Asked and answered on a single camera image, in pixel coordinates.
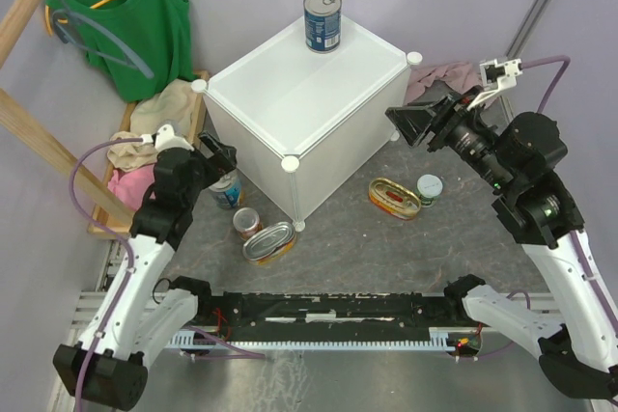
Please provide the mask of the blue white label can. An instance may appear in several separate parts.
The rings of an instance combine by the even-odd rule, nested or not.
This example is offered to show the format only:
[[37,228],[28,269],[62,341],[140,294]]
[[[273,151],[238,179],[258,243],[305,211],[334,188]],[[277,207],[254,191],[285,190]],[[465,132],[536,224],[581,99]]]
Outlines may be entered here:
[[215,204],[222,209],[234,209],[243,199],[242,185],[237,171],[224,175],[208,190]]

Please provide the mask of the tall blue label can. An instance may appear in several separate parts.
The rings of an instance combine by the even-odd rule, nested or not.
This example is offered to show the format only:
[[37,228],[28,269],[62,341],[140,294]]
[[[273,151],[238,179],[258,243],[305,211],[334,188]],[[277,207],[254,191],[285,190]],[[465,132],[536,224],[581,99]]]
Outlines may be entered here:
[[335,50],[341,41],[342,0],[303,0],[305,41],[318,53]]

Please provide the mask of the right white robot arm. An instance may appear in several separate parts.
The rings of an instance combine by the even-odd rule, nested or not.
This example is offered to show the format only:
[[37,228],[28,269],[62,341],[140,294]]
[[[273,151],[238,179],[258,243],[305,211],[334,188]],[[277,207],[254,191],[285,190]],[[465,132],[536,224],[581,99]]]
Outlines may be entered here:
[[416,147],[449,148],[493,189],[497,219],[534,262],[558,307],[543,319],[468,275],[444,291],[451,324],[495,329],[539,363],[569,398],[617,401],[617,307],[596,266],[583,217],[554,168],[568,153],[556,121],[524,112],[498,132],[472,95],[451,93],[425,105],[390,107],[386,117]]

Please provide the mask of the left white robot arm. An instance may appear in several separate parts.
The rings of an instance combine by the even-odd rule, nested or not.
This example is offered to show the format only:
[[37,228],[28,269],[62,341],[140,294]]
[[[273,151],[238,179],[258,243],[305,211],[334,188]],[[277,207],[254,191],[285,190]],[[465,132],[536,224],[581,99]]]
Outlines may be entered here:
[[207,131],[199,138],[210,155],[170,124],[137,139],[157,151],[154,182],[133,215],[129,236],[119,239],[126,254],[96,315],[75,345],[60,345],[53,357],[75,410],[85,401],[131,410],[145,390],[150,366],[173,336],[188,322],[202,325],[212,317],[212,300],[183,288],[144,313],[156,280],[192,223],[201,192],[238,164],[236,148]]

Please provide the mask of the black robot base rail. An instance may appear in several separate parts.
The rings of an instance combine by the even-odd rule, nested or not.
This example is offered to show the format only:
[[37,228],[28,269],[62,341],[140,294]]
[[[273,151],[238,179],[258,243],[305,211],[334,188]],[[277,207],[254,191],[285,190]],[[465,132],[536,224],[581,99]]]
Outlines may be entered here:
[[453,300],[421,293],[273,294],[225,292],[191,323],[221,328],[232,342],[426,341],[430,329],[474,328]]

